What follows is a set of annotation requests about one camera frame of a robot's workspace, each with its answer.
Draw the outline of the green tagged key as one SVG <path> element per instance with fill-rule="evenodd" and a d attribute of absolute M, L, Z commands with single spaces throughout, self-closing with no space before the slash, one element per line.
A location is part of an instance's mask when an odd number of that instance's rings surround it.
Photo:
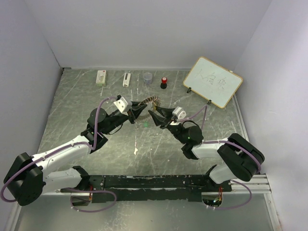
<path fill-rule="evenodd" d="M 149 123 L 148 123 L 148 122 L 144 122 L 144 123 L 143 123 L 143 126 L 144 126 L 145 128 L 148 128 L 148 127 L 149 127 Z"/>

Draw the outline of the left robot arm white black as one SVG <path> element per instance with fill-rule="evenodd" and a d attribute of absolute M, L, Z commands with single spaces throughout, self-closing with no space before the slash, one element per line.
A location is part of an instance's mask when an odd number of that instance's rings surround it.
<path fill-rule="evenodd" d="M 102 148 L 108 141 L 107 134 L 126 121 L 133 124 L 147 106 L 141 102 L 126 103 L 123 99 L 114 104 L 117 109 L 111 114 L 107 114 L 100 106 L 93 109 L 86 129 L 67 143 L 32 156 L 27 153 L 18 155 L 4 178 L 1 199 L 26 206 L 42 194 L 56 189 L 75 188 L 78 192 L 86 191 L 90 180 L 83 168 L 73 167 L 60 172 L 57 169 Z"/>

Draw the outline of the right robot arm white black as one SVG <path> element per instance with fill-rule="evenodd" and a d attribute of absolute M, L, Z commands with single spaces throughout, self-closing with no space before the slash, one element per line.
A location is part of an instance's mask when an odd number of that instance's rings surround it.
<path fill-rule="evenodd" d="M 149 110 L 155 125 L 167 129 L 180 143 L 183 154 L 188 159 L 220 158 L 223 163 L 210 169 L 204 180 L 205 188 L 215 191 L 221 183 L 240 179 L 249 182 L 261 171 L 265 157 L 261 151 L 238 133 L 222 140 L 205 141 L 202 129 L 186 117 L 181 107 Z"/>

